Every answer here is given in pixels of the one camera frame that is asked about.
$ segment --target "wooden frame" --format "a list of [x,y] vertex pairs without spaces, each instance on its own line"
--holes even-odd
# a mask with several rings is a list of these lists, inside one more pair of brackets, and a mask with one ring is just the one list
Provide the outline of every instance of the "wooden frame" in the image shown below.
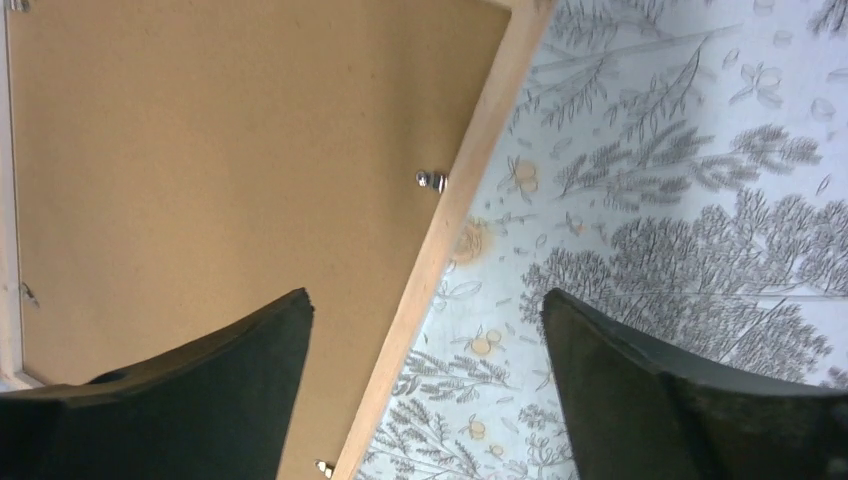
[[553,0],[487,1],[512,17],[342,447],[337,480],[353,480],[359,470],[554,9]]
[[15,200],[15,163],[12,157],[12,97],[9,84],[9,45],[6,10],[0,9],[0,381],[13,389],[41,383],[23,371],[18,215]]

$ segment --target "floral wallpaper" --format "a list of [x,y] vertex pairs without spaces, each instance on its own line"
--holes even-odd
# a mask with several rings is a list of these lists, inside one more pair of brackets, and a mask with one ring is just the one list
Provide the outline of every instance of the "floral wallpaper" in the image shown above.
[[559,287],[848,388],[848,0],[560,0],[359,480],[576,479]]

